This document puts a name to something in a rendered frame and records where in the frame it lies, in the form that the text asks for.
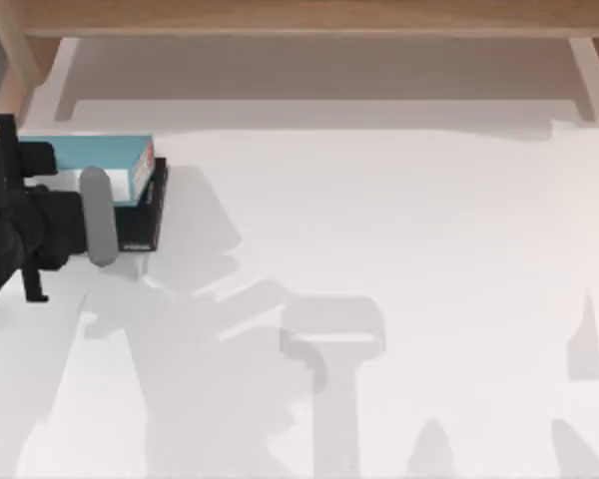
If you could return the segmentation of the teal book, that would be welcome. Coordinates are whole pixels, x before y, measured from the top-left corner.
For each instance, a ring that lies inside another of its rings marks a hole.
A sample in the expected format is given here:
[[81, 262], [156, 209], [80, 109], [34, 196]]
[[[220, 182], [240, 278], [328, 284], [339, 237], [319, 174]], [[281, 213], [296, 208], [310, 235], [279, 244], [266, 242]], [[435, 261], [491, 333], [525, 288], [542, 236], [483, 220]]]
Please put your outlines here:
[[154, 140], [150, 135], [30, 136], [23, 140], [51, 144], [58, 168], [53, 176], [37, 175], [27, 179], [27, 186], [78, 191], [82, 171], [98, 167], [109, 176], [117, 206], [134, 206], [139, 202], [156, 164]]

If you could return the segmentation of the black book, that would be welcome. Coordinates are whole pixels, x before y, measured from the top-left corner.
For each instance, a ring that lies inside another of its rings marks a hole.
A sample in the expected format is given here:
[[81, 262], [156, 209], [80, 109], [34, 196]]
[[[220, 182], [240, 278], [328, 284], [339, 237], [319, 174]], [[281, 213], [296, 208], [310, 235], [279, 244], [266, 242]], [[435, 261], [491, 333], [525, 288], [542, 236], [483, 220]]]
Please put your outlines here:
[[156, 166], [135, 206], [115, 207], [120, 252], [154, 252], [158, 248], [169, 167], [165, 158]]

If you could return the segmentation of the wooden shelf unit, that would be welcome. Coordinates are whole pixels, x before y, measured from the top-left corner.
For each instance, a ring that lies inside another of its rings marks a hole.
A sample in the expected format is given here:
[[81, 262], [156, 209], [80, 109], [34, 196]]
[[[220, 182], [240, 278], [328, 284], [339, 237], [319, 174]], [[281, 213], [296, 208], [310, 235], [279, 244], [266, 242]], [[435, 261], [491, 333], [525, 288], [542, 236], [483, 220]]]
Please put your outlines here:
[[26, 115], [65, 47], [58, 122], [89, 104], [577, 101], [599, 0], [0, 0], [0, 113]]

